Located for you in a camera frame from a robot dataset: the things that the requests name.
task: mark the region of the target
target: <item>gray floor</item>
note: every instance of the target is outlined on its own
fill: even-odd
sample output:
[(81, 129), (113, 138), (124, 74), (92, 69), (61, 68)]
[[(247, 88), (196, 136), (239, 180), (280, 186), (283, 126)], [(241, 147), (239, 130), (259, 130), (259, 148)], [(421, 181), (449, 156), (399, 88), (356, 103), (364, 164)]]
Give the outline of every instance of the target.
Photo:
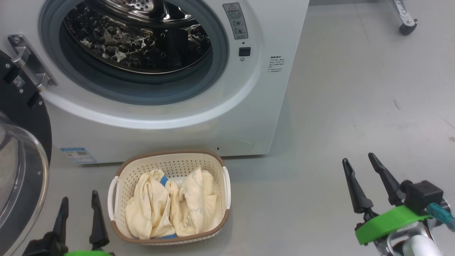
[[(455, 204), (455, 2), (414, 0), (407, 7), (419, 19), (408, 37), (398, 34), (386, 0), (310, 7), (270, 154), (226, 160), (232, 215), (223, 230), (164, 249), (127, 244), (109, 228), (106, 249), (132, 256), (377, 255), (356, 242), (362, 216), (352, 211), (341, 165), (349, 158), (383, 213), (391, 206), (368, 152), (399, 181), (427, 179)], [(91, 190), (104, 202), (117, 167), (76, 167), (55, 152), (48, 197), (27, 240), (52, 228), (67, 195), (67, 244), (89, 249)], [(446, 254), (455, 251), (448, 229), (434, 236)]]

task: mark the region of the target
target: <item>door hinge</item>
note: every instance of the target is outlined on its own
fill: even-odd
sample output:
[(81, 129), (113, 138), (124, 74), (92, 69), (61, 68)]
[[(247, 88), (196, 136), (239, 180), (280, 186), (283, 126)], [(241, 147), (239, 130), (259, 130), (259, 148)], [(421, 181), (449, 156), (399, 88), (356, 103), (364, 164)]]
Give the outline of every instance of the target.
[(44, 91), (46, 86), (57, 85), (51, 73), (41, 63), (41, 60), (35, 54), (24, 35), (9, 35), (8, 42), (17, 54), (17, 57), (12, 59), (13, 63), (24, 71), (39, 92)]

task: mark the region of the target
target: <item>qr code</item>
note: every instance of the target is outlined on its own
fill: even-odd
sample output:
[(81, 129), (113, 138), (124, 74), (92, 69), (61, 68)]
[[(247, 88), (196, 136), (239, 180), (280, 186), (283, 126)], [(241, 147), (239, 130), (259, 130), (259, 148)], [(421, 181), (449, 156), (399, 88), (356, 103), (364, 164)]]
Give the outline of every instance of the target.
[(16, 79), (14, 79), (13, 83), (18, 89), (21, 89), (25, 84), (24, 80), (20, 76), (17, 76)]

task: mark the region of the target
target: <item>basket handle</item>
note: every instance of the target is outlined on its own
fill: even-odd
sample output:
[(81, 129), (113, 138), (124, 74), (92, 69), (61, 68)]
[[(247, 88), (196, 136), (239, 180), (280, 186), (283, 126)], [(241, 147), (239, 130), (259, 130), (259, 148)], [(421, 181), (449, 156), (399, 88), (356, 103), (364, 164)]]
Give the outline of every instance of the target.
[[(109, 214), (109, 219), (114, 220), (114, 207), (112, 206), (112, 197), (114, 194), (114, 188), (116, 187), (118, 182), (118, 176), (111, 181), (111, 185), (109, 186), (109, 191), (107, 192), (107, 213)], [(117, 202), (118, 202), (118, 189), (117, 194), (115, 196), (115, 209), (117, 209)]]
[(223, 166), (224, 170), (224, 192), (226, 193), (226, 209), (231, 208), (231, 179), (229, 178), (229, 172), (226, 166)]

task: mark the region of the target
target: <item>plastic basket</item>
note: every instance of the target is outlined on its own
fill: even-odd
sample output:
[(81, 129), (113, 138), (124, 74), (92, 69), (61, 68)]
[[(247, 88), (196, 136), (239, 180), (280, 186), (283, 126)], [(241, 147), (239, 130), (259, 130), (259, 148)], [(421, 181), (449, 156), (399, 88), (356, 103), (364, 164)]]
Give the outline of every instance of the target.
[[(187, 175), (198, 167), (213, 175), (213, 181), (219, 190), (221, 223), (213, 230), (176, 238), (134, 238), (128, 230), (125, 207), (133, 197), (134, 189), (143, 173), (161, 169), (164, 174), (180, 184)], [(107, 195), (107, 211), (114, 232), (124, 241), (144, 245), (174, 245), (196, 242), (215, 236), (229, 217), (231, 207), (231, 182), (228, 169), (223, 160), (209, 151), (163, 152), (133, 157), (124, 162), (112, 180)]]

